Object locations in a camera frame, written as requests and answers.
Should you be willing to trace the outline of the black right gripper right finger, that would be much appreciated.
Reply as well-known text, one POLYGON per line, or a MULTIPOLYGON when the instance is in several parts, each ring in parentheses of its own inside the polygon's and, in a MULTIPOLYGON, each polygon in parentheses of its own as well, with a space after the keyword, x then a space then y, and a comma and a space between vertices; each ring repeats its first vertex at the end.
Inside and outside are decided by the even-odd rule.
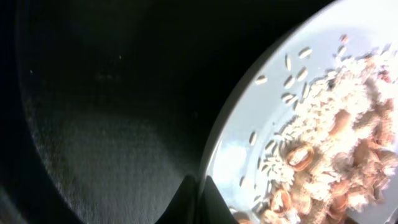
POLYGON ((198 204, 199 224, 238 224, 213 179, 208 176, 198 204))

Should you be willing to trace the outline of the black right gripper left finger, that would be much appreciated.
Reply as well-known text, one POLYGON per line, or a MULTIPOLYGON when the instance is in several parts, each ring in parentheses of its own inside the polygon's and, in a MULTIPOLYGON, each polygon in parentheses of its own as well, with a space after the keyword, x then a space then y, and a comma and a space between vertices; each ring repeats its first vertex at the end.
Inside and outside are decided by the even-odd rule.
POLYGON ((165 212, 155 224, 192 224, 197 204, 197 182, 186 175, 165 212))

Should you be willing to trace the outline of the grey plate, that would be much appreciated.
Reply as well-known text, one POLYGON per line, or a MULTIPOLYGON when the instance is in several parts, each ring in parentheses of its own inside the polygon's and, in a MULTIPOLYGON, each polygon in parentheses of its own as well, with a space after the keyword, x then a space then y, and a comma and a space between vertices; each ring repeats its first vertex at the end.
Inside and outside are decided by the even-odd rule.
POLYGON ((243 75, 210 132, 200 164, 202 179, 210 177, 227 208, 238 217, 259 222, 255 209, 266 193, 267 177, 257 166, 265 146, 293 116, 282 101, 284 83, 303 67, 304 86, 336 65, 341 36, 348 36, 346 54, 397 53, 396 1, 335 1, 301 23, 268 48, 243 75))

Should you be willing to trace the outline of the food scraps and rice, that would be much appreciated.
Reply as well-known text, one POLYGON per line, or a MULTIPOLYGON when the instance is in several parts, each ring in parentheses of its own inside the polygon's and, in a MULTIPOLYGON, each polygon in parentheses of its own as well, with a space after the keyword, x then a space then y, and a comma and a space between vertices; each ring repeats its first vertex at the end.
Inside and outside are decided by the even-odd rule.
POLYGON ((352 56, 347 43, 324 72, 310 67, 322 56, 313 47, 284 58, 279 101, 292 114, 261 142, 259 175, 240 180, 260 223, 350 223, 349 211, 383 200, 397 168, 396 51, 352 56))

